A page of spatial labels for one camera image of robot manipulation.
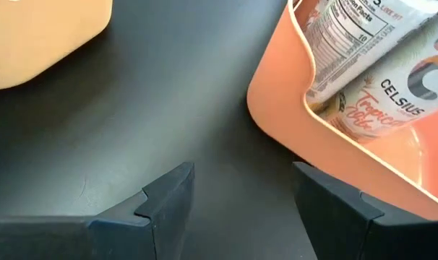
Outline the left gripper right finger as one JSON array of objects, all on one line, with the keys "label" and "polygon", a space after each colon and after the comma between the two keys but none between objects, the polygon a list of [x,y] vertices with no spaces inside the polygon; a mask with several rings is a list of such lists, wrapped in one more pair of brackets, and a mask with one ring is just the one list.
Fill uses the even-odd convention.
[{"label": "left gripper right finger", "polygon": [[294,200],[318,259],[438,259],[438,220],[294,162]]}]

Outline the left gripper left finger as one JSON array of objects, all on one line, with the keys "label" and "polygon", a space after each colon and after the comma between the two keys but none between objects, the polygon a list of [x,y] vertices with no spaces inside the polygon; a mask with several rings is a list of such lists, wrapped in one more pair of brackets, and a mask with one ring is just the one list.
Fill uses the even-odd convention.
[{"label": "left gripper left finger", "polygon": [[178,259],[194,177],[183,162],[93,216],[0,217],[0,259]]}]

